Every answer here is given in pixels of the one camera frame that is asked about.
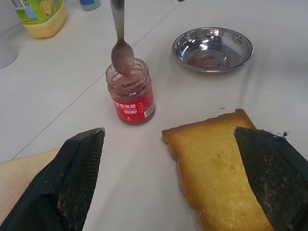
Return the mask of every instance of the jam jar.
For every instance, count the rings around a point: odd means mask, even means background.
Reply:
[[[129,77],[119,74],[110,65],[106,70],[106,81],[117,115],[123,122],[135,125],[153,118],[152,82],[144,61],[135,58]]]

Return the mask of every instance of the toasted bread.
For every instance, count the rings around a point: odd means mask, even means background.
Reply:
[[[253,194],[233,136],[255,128],[242,109],[164,130],[182,190],[205,231],[273,231]]]

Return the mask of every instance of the small metal plate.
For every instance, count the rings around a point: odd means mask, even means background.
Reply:
[[[172,53],[184,66],[205,74],[225,73],[243,66],[252,56],[252,43],[225,28],[205,27],[179,36]]]

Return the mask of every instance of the spoon handle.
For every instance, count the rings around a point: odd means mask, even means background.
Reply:
[[[124,40],[124,0],[110,0],[118,40]]]

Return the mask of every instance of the white table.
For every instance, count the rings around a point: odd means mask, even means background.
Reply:
[[[127,41],[149,67],[156,102],[154,118],[137,127],[119,121],[104,79],[116,37],[109,2],[90,13],[75,2],[68,6],[54,38],[25,32],[13,38],[18,58],[0,70],[0,161],[105,127],[85,231],[201,230],[180,193],[163,129],[243,108],[258,128],[288,131],[288,141],[308,158],[306,1],[131,0]],[[170,56],[173,40],[203,26],[243,33],[254,45],[253,59],[224,76],[181,67]]]

